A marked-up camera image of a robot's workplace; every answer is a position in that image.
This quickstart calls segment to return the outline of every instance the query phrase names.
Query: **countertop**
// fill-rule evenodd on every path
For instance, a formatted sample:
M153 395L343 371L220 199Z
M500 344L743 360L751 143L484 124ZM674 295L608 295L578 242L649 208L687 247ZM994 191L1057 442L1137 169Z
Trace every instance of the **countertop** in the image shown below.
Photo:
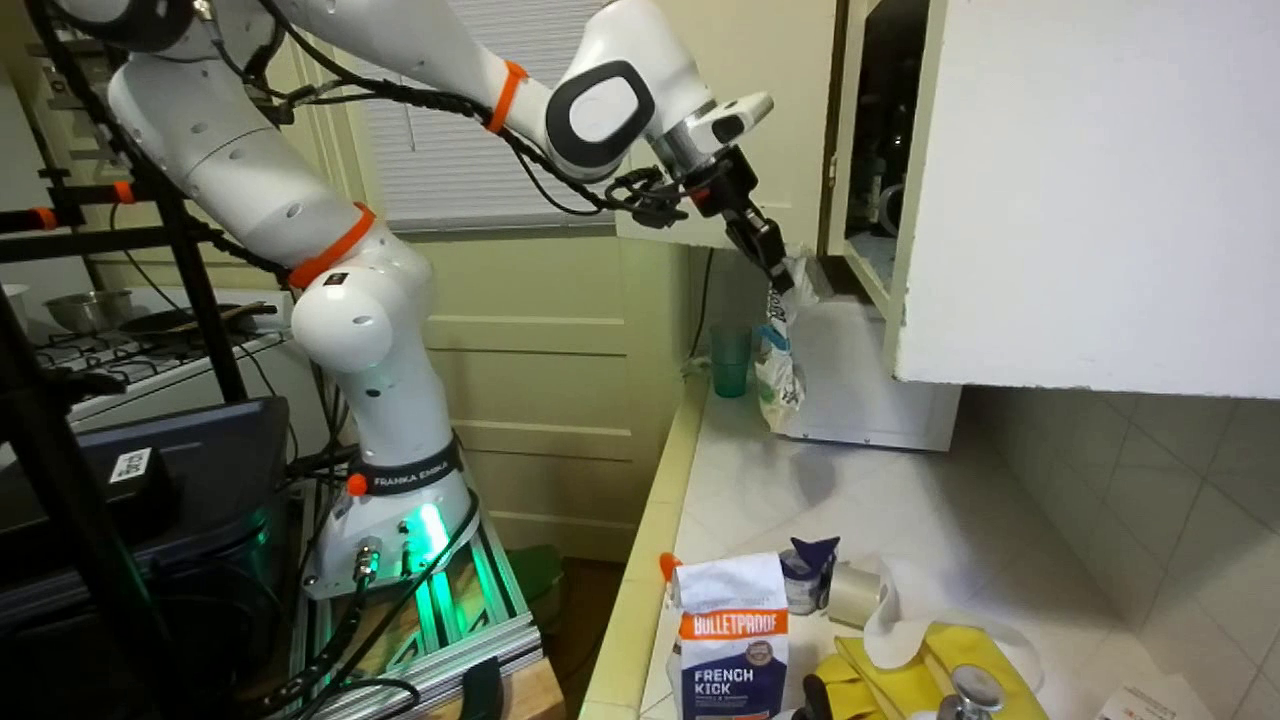
M776 439L751 405L706 381L674 421L640 534L585 700L590 720L679 717L669 682L677 607L655 556L717 561L840 534L840 556L880 556L908 576L905 611L947 607L1033 639L1057 720L1094 720L1112 686L1159 674L1144 645L1097 594L1067 544L964 425L956 447L885 450ZM794 678L849 633L823 616L794 622Z

